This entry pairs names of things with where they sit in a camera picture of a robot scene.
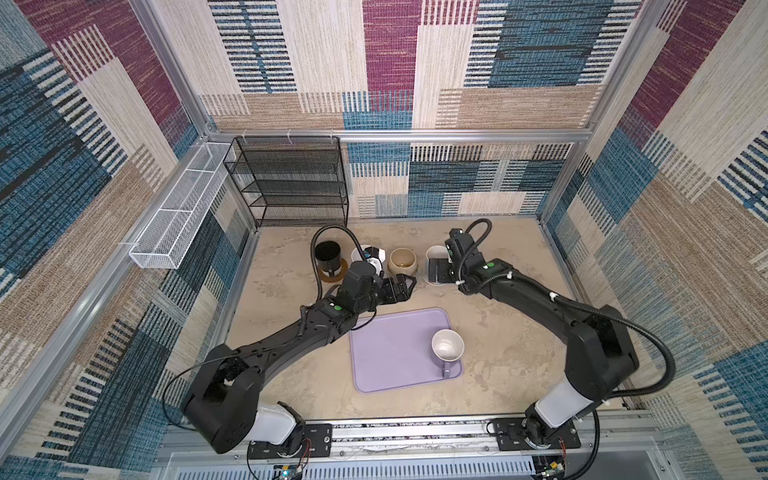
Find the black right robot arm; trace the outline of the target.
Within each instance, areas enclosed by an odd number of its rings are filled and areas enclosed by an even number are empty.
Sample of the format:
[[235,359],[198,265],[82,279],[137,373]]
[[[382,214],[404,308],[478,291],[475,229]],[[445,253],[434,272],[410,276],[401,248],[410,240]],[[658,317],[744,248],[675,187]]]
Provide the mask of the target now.
[[[467,296],[482,295],[527,315],[566,347],[563,379],[528,407],[521,423],[532,448],[548,447],[573,418],[595,412],[609,399],[649,395],[671,384],[677,364],[671,349],[656,334],[609,305],[595,308],[575,301],[506,261],[485,259],[479,247],[488,235],[474,238],[471,231],[470,227],[453,228],[448,234],[448,278]],[[640,367],[631,333],[659,351],[664,371],[651,385],[622,389],[621,384]]]

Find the white mug lilac handle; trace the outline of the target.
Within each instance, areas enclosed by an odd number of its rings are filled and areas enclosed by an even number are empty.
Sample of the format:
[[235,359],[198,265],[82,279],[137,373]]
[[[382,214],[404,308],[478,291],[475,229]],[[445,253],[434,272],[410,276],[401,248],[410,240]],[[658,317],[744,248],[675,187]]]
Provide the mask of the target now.
[[453,366],[461,360],[465,352],[463,338],[455,330],[442,329],[433,335],[431,348],[440,362],[442,378],[448,379]]

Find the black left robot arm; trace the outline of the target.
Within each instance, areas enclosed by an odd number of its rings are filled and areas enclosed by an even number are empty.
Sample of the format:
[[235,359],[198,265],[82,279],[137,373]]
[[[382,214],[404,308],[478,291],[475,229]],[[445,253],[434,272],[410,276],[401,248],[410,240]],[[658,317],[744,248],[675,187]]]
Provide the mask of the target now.
[[358,328],[361,314],[380,305],[406,302],[415,277],[385,277],[366,258],[353,262],[334,291],[317,293],[300,317],[272,335],[236,349],[214,347],[193,366],[195,376],[179,410],[189,430],[199,433],[218,454],[243,441],[294,456],[308,448],[303,418],[289,405],[259,403],[263,388],[279,373],[314,350]]

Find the black mug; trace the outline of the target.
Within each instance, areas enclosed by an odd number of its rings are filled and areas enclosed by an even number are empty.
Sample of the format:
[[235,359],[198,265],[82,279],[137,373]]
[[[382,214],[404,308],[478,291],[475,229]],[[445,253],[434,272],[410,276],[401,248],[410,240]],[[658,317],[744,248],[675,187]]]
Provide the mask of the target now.
[[342,250],[337,242],[322,241],[313,247],[313,254],[317,268],[325,276],[332,278],[341,273]]

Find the white mug blue handle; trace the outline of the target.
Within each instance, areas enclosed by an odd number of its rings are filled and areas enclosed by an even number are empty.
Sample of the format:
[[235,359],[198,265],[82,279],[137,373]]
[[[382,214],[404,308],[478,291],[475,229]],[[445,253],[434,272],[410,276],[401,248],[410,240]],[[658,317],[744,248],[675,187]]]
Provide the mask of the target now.
[[429,282],[429,259],[430,258],[449,258],[451,260],[451,255],[444,245],[433,245],[429,247],[426,251],[426,280]]

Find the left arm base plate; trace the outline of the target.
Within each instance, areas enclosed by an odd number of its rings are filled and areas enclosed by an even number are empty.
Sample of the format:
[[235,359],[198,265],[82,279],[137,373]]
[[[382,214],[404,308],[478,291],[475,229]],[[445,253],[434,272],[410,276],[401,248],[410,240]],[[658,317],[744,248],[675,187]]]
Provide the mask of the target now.
[[331,454],[332,440],[333,425],[331,423],[301,424],[280,445],[269,442],[250,442],[246,457],[248,460],[327,458]]

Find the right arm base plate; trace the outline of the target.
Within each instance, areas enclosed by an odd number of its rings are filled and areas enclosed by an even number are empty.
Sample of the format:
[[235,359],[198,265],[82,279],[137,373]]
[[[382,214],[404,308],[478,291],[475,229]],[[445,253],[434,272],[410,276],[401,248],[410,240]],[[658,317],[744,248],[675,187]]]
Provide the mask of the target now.
[[545,422],[522,416],[501,417],[486,424],[500,451],[578,449],[582,446],[572,420],[553,428]]

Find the beige mug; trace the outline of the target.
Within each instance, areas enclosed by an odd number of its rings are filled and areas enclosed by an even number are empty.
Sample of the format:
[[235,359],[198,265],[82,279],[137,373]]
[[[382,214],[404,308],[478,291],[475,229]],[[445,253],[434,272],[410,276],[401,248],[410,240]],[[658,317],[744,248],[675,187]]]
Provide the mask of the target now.
[[391,276],[399,274],[414,276],[418,270],[416,254],[408,248],[396,248],[388,255],[388,271]]

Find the brown wooden coaster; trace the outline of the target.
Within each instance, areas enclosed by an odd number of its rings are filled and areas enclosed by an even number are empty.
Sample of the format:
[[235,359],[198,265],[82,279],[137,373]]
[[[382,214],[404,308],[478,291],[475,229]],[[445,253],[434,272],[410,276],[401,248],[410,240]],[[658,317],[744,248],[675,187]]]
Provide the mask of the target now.
[[337,271],[334,271],[332,274],[329,274],[327,271],[322,270],[321,268],[317,268],[317,273],[322,282],[333,284],[341,281],[344,278],[348,268],[349,266],[347,260],[342,259],[340,268]]

